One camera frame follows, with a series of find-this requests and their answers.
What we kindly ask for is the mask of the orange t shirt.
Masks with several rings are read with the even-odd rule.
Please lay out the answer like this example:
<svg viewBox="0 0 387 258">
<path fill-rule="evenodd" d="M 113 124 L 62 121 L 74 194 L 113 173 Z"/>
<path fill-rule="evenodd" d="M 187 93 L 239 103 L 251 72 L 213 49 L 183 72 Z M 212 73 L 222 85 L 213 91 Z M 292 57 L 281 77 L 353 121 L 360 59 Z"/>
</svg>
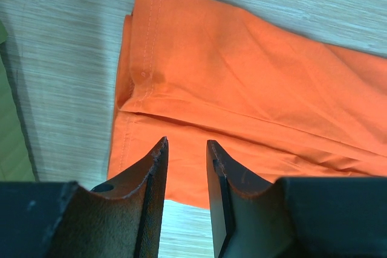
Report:
<svg viewBox="0 0 387 258">
<path fill-rule="evenodd" d="M 166 198 L 209 205 L 206 143 L 264 179 L 386 175 L 386 60 L 215 0 L 135 0 L 108 177 L 169 141 Z"/>
</svg>

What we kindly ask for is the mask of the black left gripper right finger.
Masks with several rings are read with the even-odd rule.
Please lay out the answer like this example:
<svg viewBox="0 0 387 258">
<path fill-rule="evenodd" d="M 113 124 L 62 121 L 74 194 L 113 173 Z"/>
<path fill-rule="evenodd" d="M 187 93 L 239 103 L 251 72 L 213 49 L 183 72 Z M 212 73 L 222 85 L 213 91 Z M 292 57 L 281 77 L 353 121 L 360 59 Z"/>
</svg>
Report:
<svg viewBox="0 0 387 258">
<path fill-rule="evenodd" d="M 386 179 L 268 182 L 207 142 L 215 257 L 385 257 Z"/>
</svg>

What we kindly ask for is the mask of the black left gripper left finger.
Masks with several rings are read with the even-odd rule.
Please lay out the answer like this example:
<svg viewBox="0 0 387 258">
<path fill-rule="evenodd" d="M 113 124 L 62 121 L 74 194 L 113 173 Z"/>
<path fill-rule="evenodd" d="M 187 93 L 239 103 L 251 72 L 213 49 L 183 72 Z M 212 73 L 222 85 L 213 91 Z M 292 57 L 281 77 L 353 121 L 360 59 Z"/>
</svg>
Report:
<svg viewBox="0 0 387 258">
<path fill-rule="evenodd" d="M 2 182 L 2 257 L 157 257 L 169 145 L 91 190 L 78 182 Z"/>
</svg>

